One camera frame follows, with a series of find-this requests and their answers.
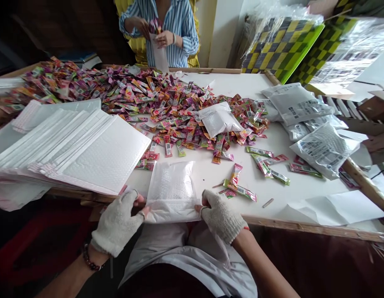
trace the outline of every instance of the hand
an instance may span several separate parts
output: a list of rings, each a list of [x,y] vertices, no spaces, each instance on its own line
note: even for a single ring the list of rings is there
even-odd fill
[[[132,17],[134,27],[145,37],[147,40],[150,40],[149,35],[149,24],[148,22],[140,17]]]
[[[103,212],[98,228],[92,232],[92,246],[99,252],[117,257],[149,213],[150,207],[144,207],[131,216],[133,206],[144,206],[144,203],[145,199],[136,190],[115,199]]]
[[[225,243],[232,244],[240,231],[248,227],[247,223],[239,213],[230,209],[224,196],[205,190],[202,197],[202,203],[205,206],[196,205],[196,211],[200,212],[200,216],[212,232]]]
[[[168,30],[160,33],[155,38],[157,46],[159,48],[164,48],[174,43],[174,34]]]

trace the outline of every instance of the bracelet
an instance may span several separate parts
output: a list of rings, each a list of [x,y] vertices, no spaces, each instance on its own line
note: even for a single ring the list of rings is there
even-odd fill
[[[83,247],[83,259],[87,266],[93,271],[99,271],[105,266],[105,264],[103,264],[102,266],[98,266],[90,261],[88,254],[88,243],[85,243]]]

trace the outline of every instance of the barcode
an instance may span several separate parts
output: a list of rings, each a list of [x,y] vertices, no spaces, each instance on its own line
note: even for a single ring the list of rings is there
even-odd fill
[[[240,186],[237,187],[237,191],[238,191],[238,192],[241,192],[241,193],[244,194],[244,195],[246,194],[245,189],[242,188],[242,187],[240,187]]]

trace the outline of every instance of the knit glove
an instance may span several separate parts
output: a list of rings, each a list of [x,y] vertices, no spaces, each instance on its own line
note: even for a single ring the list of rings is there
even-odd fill
[[[131,209],[142,199],[136,190],[132,190],[108,206],[101,215],[98,228],[92,232],[91,244],[97,251],[109,253],[113,257],[121,253],[150,210],[145,207],[135,216],[131,216]]]
[[[211,208],[196,205],[196,211],[206,222],[209,229],[217,234],[226,244],[231,244],[244,227],[248,227],[242,216],[230,209],[224,196],[211,190],[202,194],[203,202],[206,200]]]

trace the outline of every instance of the striped shirt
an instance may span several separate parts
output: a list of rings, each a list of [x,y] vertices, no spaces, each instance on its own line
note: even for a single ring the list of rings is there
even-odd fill
[[[155,0],[135,0],[127,11],[121,14],[119,19],[119,27],[122,33],[134,38],[141,36],[136,28],[131,33],[128,33],[124,28],[124,20],[129,17],[141,17],[148,23],[150,20],[158,18]],[[184,41],[183,49],[175,44],[166,47],[169,67],[188,67],[189,55],[196,54],[199,49],[199,39],[189,0],[171,0],[171,6],[164,19],[163,30],[181,36]],[[154,67],[155,59],[152,45],[148,40],[146,41],[146,52],[148,65]]]

